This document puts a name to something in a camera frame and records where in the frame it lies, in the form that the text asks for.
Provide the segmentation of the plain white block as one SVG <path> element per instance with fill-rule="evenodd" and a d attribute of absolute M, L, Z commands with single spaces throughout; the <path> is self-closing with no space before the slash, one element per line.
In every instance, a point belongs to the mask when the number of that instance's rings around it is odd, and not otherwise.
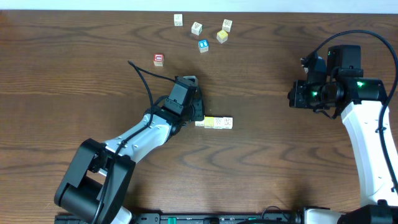
<path fill-rule="evenodd" d="M 195 126 L 204 126 L 205 125 L 205 121 L 196 121 L 195 122 Z"/>

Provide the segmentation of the yellow block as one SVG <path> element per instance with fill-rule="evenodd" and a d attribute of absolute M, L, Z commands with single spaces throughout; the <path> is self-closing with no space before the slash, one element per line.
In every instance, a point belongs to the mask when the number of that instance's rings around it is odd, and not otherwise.
<path fill-rule="evenodd" d="M 214 117 L 205 116 L 205 119 L 204 119 L 204 127 L 205 127 L 205 128 L 213 129 L 213 127 L 214 127 Z"/>

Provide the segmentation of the white block with pattern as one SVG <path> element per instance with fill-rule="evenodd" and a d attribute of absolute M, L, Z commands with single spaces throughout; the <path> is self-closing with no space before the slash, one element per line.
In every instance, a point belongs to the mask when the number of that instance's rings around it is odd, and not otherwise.
<path fill-rule="evenodd" d="M 223 118 L 222 117 L 214 117 L 213 128 L 214 129 L 223 129 Z"/>

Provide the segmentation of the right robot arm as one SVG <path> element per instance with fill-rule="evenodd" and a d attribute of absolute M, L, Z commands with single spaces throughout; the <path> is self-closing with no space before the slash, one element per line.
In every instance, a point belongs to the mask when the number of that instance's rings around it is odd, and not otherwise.
<path fill-rule="evenodd" d="M 359 175 L 361 206 L 347 213 L 306 208 L 303 223 L 397 223 L 397 189 L 391 177 L 397 172 L 397 151 L 389 126 L 387 98 L 381 80 L 364 78 L 361 48 L 337 45 L 328 58 L 316 53 L 301 59 L 306 80 L 296 80 L 288 94 L 292 108 L 341 117 L 352 147 Z"/>

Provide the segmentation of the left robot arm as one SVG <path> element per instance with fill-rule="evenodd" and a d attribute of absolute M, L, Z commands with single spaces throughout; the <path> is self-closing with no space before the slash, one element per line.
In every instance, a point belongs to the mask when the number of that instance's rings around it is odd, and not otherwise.
<path fill-rule="evenodd" d="M 171 94 L 160 97 L 134 127 L 103 143 L 89 138 L 79 146 L 55 204 L 86 223 L 129 223 L 132 213 L 123 203 L 136 164 L 185 124 L 203 121 L 203 112 L 197 77 L 176 77 Z"/>

